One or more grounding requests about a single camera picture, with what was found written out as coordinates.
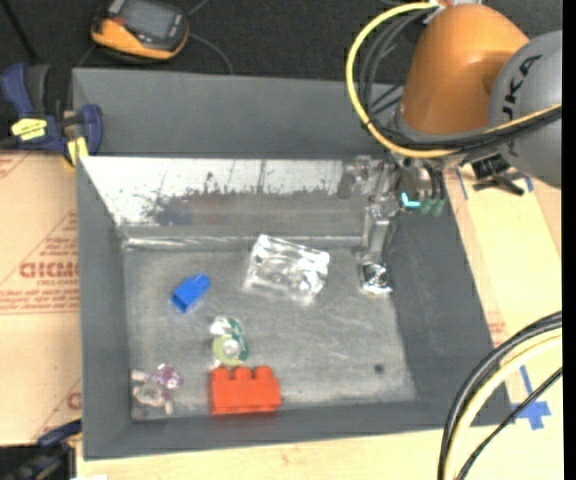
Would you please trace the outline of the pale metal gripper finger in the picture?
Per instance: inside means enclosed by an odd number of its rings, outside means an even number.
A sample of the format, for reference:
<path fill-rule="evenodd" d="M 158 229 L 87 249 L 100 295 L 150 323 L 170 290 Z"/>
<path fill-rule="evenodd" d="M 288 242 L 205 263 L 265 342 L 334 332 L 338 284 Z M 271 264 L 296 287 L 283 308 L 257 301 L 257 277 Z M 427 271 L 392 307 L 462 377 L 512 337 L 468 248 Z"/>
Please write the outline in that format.
<path fill-rule="evenodd" d="M 378 208 L 368 206 L 365 210 L 363 227 L 363 259 L 370 260 L 373 256 L 373 235 L 378 221 Z"/>
<path fill-rule="evenodd" d="M 381 219 L 377 222 L 377 262 L 384 264 L 385 251 L 391 241 L 392 223 L 390 219 Z"/>

